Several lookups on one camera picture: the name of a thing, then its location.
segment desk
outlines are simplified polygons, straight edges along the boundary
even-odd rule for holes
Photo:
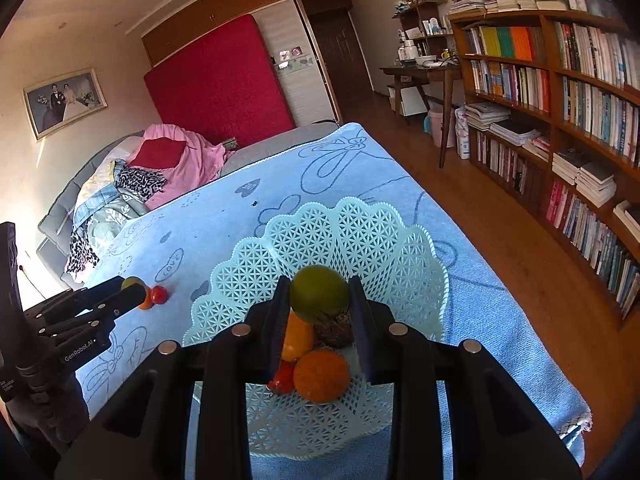
[[[395,105],[396,115],[400,115],[402,110],[402,83],[401,76],[411,78],[413,85],[418,89],[418,93],[424,102],[424,106],[429,110],[429,102],[427,96],[422,89],[423,84],[429,84],[434,81],[442,81],[444,83],[444,101],[429,96],[429,99],[443,105],[442,117],[442,142],[440,143],[440,161],[439,167],[444,168],[444,158],[447,154],[447,139],[449,137],[449,124],[451,118],[451,101],[453,99],[453,81],[462,79],[460,67],[457,65],[445,65],[437,68],[425,68],[422,66],[385,66],[381,68],[386,75],[394,77],[394,89],[396,91]]]

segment bride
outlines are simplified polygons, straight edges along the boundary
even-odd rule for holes
[[[66,121],[76,115],[82,114],[88,110],[81,102],[76,98],[76,93],[71,89],[68,83],[65,83],[65,91],[63,92],[66,99],[65,115],[63,121]]]

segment red cushion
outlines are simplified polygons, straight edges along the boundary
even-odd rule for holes
[[[295,128],[270,54],[250,14],[225,23],[145,75],[162,122],[239,147]]]
[[[141,166],[150,170],[167,170],[175,168],[187,145],[186,140],[173,140],[166,137],[147,139],[129,165]]]

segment silver rivet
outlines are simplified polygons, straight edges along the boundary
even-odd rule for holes
[[[231,329],[231,333],[235,336],[242,337],[251,332],[251,327],[247,323],[238,323]]]
[[[158,351],[162,355],[172,354],[172,353],[174,353],[176,351],[177,348],[178,348],[178,343],[175,342],[175,341],[171,341],[171,340],[162,341],[158,345]]]
[[[403,323],[392,323],[389,325],[389,332],[393,335],[406,335],[409,329]]]
[[[475,339],[465,339],[462,343],[462,346],[467,352],[471,354],[477,354],[482,350],[482,345]]]

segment lattice pattern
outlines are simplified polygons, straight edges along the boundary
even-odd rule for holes
[[[389,204],[370,206],[348,197],[333,209],[307,203],[295,215],[271,219],[261,238],[238,242],[231,259],[211,273],[211,293],[193,303],[193,325],[183,343],[212,339],[242,320],[252,304],[270,298],[281,274],[293,277],[310,264],[329,266],[345,278],[359,275],[367,297],[387,303],[397,320],[431,338],[442,336],[449,279],[431,237],[420,226],[405,227]],[[247,385],[252,453],[308,460],[391,423],[393,387],[367,384],[354,348],[343,353],[352,378],[335,402],[318,405],[298,394],[274,396],[261,384]]]

